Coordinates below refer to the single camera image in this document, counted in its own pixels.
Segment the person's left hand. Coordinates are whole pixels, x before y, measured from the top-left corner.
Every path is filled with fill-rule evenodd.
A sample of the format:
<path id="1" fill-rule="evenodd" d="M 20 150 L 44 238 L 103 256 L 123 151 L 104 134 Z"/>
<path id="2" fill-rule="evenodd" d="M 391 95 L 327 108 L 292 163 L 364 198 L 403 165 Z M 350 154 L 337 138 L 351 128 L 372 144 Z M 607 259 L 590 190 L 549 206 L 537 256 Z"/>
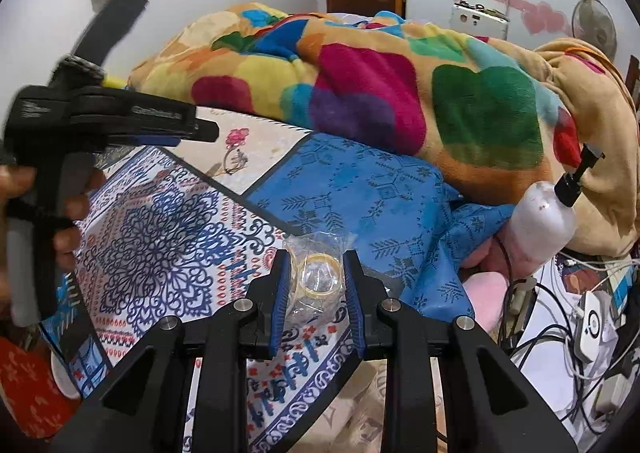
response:
<path id="1" fill-rule="evenodd" d="M 6 251 L 6 203 L 26 194 L 34 185 L 36 171 L 30 167 L 1 165 L 1 303 L 11 300 L 8 278 L 8 252 Z M 55 262 L 63 272 L 73 271 L 76 265 L 75 251 L 80 244 L 80 230 L 76 222 L 84 220 L 90 210 L 88 193 L 98 190 L 105 182 L 102 170 L 93 168 L 85 185 L 85 191 L 63 201 L 61 215 L 33 212 L 35 221 L 43 222 L 50 233 L 55 252 Z"/>

